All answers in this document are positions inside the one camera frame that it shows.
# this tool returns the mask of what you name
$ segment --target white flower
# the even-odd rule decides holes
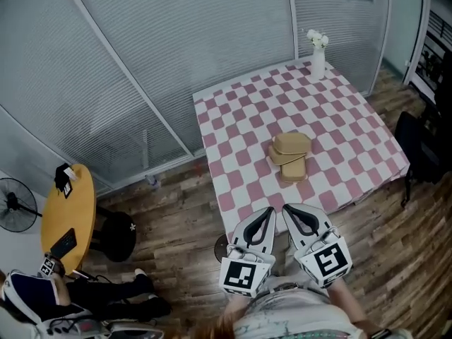
[[[321,39],[320,39],[320,41],[321,41],[321,43],[323,44],[323,45],[328,45],[328,42],[330,41],[329,39],[328,39],[328,37],[326,36],[326,35],[324,35]]]
[[[309,38],[309,39],[312,39],[313,37],[314,37],[314,34],[316,33],[317,31],[315,31],[315,30],[313,30],[313,29],[309,29],[309,31],[308,31],[308,33],[306,34],[306,36]]]

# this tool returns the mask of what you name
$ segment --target black chair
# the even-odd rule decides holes
[[[93,232],[90,249],[98,250],[113,262],[127,260],[133,252],[136,243],[135,224],[124,212],[110,212],[97,207],[96,212],[106,218],[102,229]]]
[[[436,105],[429,103],[427,97],[422,98],[427,102],[422,115],[416,119],[402,112],[395,128],[395,139],[410,161],[402,207],[410,200],[413,179],[435,184],[452,170],[451,140],[448,138],[452,134],[452,53],[444,55],[443,80],[435,92]],[[434,133],[425,127],[427,121],[434,126]]]

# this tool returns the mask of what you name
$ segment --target cardboard box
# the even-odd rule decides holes
[[[281,133],[275,137],[273,147],[282,155],[297,155],[311,151],[311,140],[299,132]]]
[[[287,163],[298,160],[305,155],[306,153],[299,153],[297,155],[282,155],[272,145],[268,146],[268,156],[277,166],[286,165]]]
[[[281,179],[284,182],[301,182],[307,178],[304,157],[281,166]]]

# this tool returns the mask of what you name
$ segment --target sneaker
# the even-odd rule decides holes
[[[143,292],[154,292],[153,281],[140,268],[135,269],[135,283],[139,284]]]

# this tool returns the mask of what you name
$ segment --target pink checkered tablecloth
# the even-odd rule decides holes
[[[330,64],[321,81],[310,62],[264,69],[194,95],[221,216],[230,238],[259,208],[273,206],[286,230],[285,203],[332,213],[406,174],[408,160],[381,118]],[[308,178],[280,179],[267,154],[273,137],[298,131],[312,140]]]

